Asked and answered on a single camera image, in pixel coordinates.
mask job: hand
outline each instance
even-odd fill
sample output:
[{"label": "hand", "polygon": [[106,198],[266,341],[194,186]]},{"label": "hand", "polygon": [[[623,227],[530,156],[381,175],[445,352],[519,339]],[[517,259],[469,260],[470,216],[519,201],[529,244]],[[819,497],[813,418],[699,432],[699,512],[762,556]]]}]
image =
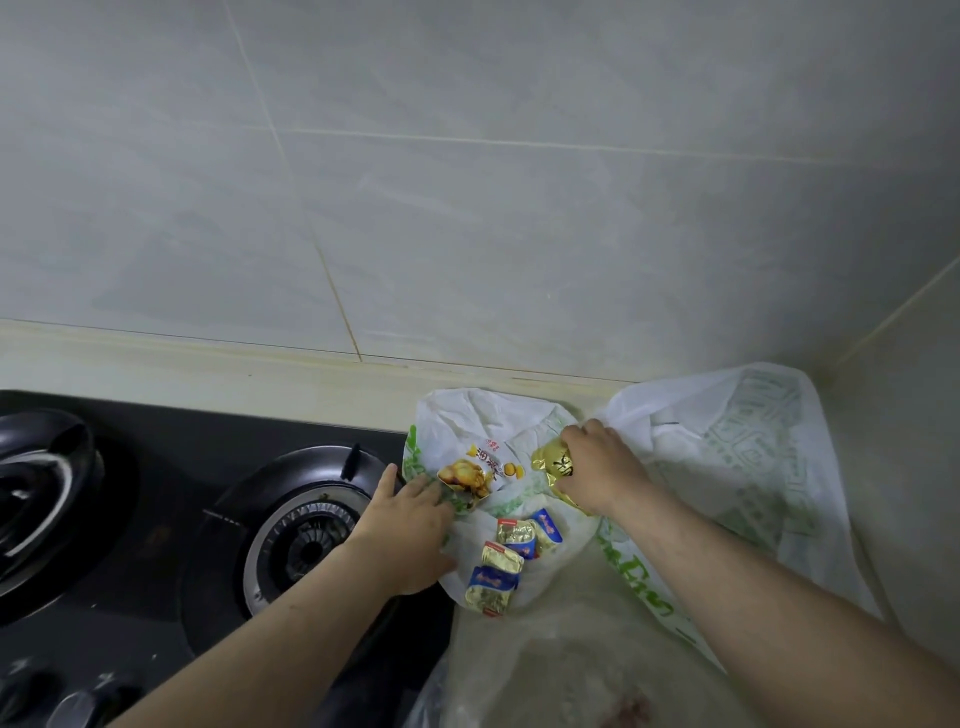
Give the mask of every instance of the hand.
[{"label": "hand", "polygon": [[441,502],[441,483],[418,475],[394,495],[396,465],[388,465],[376,492],[344,546],[383,576],[388,596],[409,595],[457,568],[440,552],[453,523],[453,504]]},{"label": "hand", "polygon": [[590,513],[616,520],[629,496],[653,488],[650,476],[612,427],[587,420],[580,428],[564,428],[561,438],[570,450],[573,475],[557,480],[562,493]]}]

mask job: translucent plastic bag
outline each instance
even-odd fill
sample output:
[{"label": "translucent plastic bag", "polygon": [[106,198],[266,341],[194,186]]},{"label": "translucent plastic bag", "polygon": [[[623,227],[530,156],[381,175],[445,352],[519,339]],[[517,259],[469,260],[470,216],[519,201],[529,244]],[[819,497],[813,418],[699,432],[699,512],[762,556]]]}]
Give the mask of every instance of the translucent plastic bag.
[{"label": "translucent plastic bag", "polygon": [[[853,559],[827,422],[803,372],[757,363],[621,390],[597,417],[651,477],[795,572],[879,616]],[[674,634],[719,666],[643,553],[604,521],[608,560]]]},{"label": "translucent plastic bag", "polygon": [[496,536],[498,518],[527,518],[546,508],[564,538],[559,546],[526,562],[509,609],[535,599],[593,538],[600,520],[555,497],[546,476],[530,465],[535,449],[575,423],[573,415],[554,402],[482,389],[438,390],[418,402],[404,448],[403,476],[436,476],[451,464],[467,461],[464,467],[477,471],[478,483],[484,482],[484,474],[490,479],[486,484],[492,493],[472,510],[456,501],[458,516],[444,547],[458,568],[440,583],[461,606],[466,606],[464,594],[473,568],[480,564],[483,544]]},{"label": "translucent plastic bag", "polygon": [[447,660],[424,688],[435,696],[445,683],[442,719],[421,713],[409,728],[762,724],[723,673],[661,628],[595,542],[529,607],[503,619],[461,612]]}]

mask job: food packet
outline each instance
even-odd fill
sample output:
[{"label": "food packet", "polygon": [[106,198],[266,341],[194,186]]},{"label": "food packet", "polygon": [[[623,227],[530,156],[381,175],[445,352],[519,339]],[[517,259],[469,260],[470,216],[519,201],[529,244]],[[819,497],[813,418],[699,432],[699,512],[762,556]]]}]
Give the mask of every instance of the food packet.
[{"label": "food packet", "polygon": [[493,567],[507,573],[519,574],[523,569],[523,557],[520,554],[492,541],[487,541],[483,545],[480,563],[485,567]]},{"label": "food packet", "polygon": [[584,513],[583,508],[573,502],[573,499],[566,493],[561,493],[557,488],[557,479],[567,475],[573,475],[573,461],[570,459],[570,450],[566,443],[559,437],[551,440],[542,448],[537,448],[530,456],[530,467],[535,471],[543,471],[546,475],[546,482],[553,491],[553,495],[558,497],[564,503],[572,505]]},{"label": "food packet", "polygon": [[516,574],[493,567],[477,567],[467,584],[464,600],[470,609],[488,617],[501,617],[507,611],[510,596],[518,583]]},{"label": "food packet", "polygon": [[553,523],[550,514],[546,508],[541,508],[530,517],[534,522],[534,529],[537,531],[537,555],[540,556],[551,548],[556,548],[564,542],[557,525]]},{"label": "food packet", "polygon": [[537,558],[537,528],[532,521],[497,519],[496,542],[516,551],[524,559]]},{"label": "food packet", "polygon": [[501,463],[495,454],[499,445],[493,440],[481,446],[472,444],[461,457],[440,468],[437,478],[466,501],[472,510],[477,503],[502,488],[508,480],[520,480],[526,475],[518,463]]}]

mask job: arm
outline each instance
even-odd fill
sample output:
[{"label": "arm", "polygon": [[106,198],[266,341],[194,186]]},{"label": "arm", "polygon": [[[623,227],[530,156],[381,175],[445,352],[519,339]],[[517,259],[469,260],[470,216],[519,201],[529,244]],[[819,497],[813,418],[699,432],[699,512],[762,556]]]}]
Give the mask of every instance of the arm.
[{"label": "arm", "polygon": [[960,678],[936,657],[659,489],[614,430],[564,441],[562,490],[630,535],[775,725],[960,725]]},{"label": "arm", "polygon": [[455,567],[440,486],[383,477],[353,533],[277,601],[147,695],[116,728],[293,725],[320,703],[387,600]]}]

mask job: black stovetop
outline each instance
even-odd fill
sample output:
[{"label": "black stovetop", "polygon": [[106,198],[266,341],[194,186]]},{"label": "black stovetop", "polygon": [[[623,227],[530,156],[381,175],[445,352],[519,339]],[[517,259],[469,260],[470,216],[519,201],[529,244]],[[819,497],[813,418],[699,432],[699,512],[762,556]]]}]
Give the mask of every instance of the black stovetop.
[{"label": "black stovetop", "polygon": [[[228,488],[292,450],[360,445],[384,463],[399,463],[403,450],[396,432],[0,392],[0,415],[35,408],[65,410],[90,425],[107,477],[132,514],[106,555],[59,598],[0,626],[0,670],[29,659],[57,678],[55,694],[17,723],[26,726],[43,725],[57,700],[110,675],[148,692],[194,657],[182,627],[181,583],[198,533],[216,518]],[[98,516],[111,517],[109,510]],[[401,599],[314,724],[396,725],[399,706],[446,649],[452,609],[439,586]]]}]

